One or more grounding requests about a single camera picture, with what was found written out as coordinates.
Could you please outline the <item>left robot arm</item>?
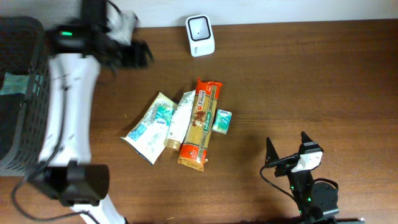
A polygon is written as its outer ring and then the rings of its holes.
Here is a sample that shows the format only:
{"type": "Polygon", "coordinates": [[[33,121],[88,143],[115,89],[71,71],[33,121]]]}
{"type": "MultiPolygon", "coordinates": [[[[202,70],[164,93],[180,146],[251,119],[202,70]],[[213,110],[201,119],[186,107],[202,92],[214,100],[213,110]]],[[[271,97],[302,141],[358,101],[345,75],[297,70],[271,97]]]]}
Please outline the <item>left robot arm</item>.
{"type": "Polygon", "coordinates": [[[148,45],[132,38],[137,22],[111,1],[82,1],[80,16],[49,34],[47,128],[25,180],[87,223],[126,223],[108,194],[108,167],[91,163],[90,115],[102,66],[140,68],[152,59],[148,45]]]}

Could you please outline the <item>grey plastic basket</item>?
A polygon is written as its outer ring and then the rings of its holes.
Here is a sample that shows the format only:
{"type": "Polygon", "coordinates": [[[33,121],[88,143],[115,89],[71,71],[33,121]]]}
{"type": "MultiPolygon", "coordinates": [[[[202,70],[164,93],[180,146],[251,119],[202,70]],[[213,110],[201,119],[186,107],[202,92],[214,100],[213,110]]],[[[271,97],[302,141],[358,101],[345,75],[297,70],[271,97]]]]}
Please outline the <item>grey plastic basket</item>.
{"type": "Polygon", "coordinates": [[[37,163],[50,101],[49,51],[43,25],[33,17],[1,18],[1,88],[6,73],[30,75],[25,95],[1,95],[1,175],[23,176],[37,163]],[[39,94],[35,76],[43,77],[39,94]]]}

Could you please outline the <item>green tissue pack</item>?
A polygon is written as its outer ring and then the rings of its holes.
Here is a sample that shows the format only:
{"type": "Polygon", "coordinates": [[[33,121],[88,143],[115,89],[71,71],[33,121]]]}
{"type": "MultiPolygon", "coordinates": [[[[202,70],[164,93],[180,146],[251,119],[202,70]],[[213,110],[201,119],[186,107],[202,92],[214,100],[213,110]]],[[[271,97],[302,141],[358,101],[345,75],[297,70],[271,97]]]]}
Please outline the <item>green tissue pack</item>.
{"type": "Polygon", "coordinates": [[[227,134],[232,118],[232,112],[217,109],[215,121],[212,130],[216,133],[227,134]]]}

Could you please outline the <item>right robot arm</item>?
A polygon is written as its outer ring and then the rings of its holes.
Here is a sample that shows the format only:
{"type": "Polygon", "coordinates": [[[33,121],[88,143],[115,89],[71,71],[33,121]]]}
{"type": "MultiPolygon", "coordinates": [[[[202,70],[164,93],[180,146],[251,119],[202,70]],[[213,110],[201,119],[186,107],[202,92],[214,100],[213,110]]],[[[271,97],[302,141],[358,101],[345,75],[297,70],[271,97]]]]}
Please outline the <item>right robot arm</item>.
{"type": "Polygon", "coordinates": [[[271,187],[290,197],[299,210],[299,223],[336,223],[335,215],[339,186],[325,178],[314,179],[312,171],[320,164],[323,148],[305,132],[301,132],[301,145],[298,152],[280,158],[270,138],[266,138],[266,159],[260,169],[261,178],[271,187]],[[264,169],[274,168],[276,177],[286,176],[290,192],[269,181],[264,169]]]}

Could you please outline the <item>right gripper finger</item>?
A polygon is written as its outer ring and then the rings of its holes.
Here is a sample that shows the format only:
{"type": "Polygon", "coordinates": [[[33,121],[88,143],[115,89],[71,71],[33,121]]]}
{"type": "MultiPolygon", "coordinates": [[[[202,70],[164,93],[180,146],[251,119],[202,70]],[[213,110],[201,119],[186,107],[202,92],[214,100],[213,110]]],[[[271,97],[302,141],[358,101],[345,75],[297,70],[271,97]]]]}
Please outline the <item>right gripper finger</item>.
{"type": "Polygon", "coordinates": [[[301,132],[301,141],[303,145],[314,145],[315,142],[304,132],[301,132]]]}
{"type": "Polygon", "coordinates": [[[276,149],[270,139],[270,137],[266,138],[266,160],[265,166],[266,167],[274,167],[274,162],[279,160],[279,156],[276,153],[276,149]]]}

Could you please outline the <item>cream snack bag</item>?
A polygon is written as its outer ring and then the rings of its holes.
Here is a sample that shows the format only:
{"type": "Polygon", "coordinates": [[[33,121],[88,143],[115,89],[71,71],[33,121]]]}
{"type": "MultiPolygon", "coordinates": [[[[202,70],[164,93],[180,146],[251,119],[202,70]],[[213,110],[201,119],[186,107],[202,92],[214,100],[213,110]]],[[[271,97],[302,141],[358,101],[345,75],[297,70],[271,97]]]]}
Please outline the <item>cream snack bag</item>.
{"type": "Polygon", "coordinates": [[[169,127],[161,128],[155,124],[155,114],[160,105],[172,106],[174,111],[177,104],[164,94],[159,93],[142,119],[121,139],[127,142],[141,157],[154,165],[164,150],[164,141],[169,127]]]}

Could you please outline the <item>white shampoo tube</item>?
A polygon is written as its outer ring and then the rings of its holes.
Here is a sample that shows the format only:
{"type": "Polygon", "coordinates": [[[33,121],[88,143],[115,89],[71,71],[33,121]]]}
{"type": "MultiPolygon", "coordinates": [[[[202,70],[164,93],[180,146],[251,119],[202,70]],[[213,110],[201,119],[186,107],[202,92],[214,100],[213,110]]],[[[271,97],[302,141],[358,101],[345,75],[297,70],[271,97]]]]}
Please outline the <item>white shampoo tube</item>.
{"type": "Polygon", "coordinates": [[[169,130],[164,142],[165,148],[180,150],[180,146],[186,136],[190,122],[195,90],[183,94],[172,116],[169,130]]]}

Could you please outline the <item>orange spaghetti packet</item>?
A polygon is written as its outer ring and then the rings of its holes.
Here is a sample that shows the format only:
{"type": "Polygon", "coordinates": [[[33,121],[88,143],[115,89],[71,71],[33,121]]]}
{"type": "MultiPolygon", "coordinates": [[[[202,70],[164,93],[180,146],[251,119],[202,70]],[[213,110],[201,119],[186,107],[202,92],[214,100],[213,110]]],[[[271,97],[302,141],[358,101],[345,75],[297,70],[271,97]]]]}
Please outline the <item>orange spaghetti packet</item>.
{"type": "Polygon", "coordinates": [[[220,95],[220,82],[199,80],[193,99],[192,113],[177,162],[201,172],[204,171],[212,125],[220,95]]]}

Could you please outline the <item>teal wet wipes pack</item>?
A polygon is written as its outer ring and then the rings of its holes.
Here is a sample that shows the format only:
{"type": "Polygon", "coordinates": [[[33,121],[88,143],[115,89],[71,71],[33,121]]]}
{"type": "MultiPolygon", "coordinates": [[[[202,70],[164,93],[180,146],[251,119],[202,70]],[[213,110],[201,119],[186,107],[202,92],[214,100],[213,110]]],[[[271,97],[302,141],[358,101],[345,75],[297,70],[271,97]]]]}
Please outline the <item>teal wet wipes pack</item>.
{"type": "MultiPolygon", "coordinates": [[[[33,81],[32,91],[35,94],[39,94],[40,85],[43,83],[43,77],[40,75],[35,76],[33,81]]],[[[4,77],[4,83],[1,88],[1,95],[25,95],[28,91],[28,84],[30,81],[30,75],[15,75],[11,73],[6,73],[4,77]]]]}

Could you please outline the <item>white barcode scanner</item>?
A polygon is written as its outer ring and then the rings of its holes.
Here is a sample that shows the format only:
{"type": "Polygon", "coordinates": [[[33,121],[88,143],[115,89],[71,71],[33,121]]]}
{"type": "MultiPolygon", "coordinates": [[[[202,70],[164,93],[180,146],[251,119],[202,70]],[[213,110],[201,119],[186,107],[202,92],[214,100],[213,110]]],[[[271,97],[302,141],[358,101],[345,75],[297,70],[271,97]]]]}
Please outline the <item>white barcode scanner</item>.
{"type": "Polygon", "coordinates": [[[185,21],[185,27],[192,57],[209,55],[215,51],[215,38],[208,16],[190,16],[185,21]]]}

